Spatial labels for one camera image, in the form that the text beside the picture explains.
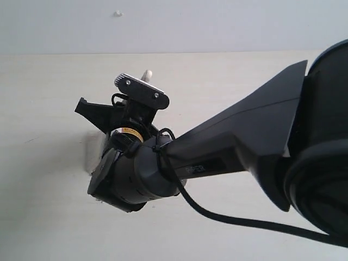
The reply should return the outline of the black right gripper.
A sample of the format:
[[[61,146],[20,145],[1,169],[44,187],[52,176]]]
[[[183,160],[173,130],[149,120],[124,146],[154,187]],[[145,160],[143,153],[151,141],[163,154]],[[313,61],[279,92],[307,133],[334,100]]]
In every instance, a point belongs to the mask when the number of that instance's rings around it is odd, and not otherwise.
[[[144,142],[158,134],[152,122],[163,109],[162,94],[113,94],[111,103],[89,103],[81,97],[75,108],[77,114],[106,133],[107,147],[127,147],[135,140]]]

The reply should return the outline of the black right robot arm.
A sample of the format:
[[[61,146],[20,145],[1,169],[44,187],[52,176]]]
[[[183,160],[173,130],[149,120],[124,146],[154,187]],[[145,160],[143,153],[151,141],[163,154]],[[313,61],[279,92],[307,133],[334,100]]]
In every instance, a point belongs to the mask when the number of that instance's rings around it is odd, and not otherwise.
[[[347,232],[347,41],[292,64],[185,134],[153,125],[169,98],[120,74],[119,101],[81,98],[76,113],[103,134],[88,194],[124,212],[176,196],[175,181],[248,171],[282,211]]]

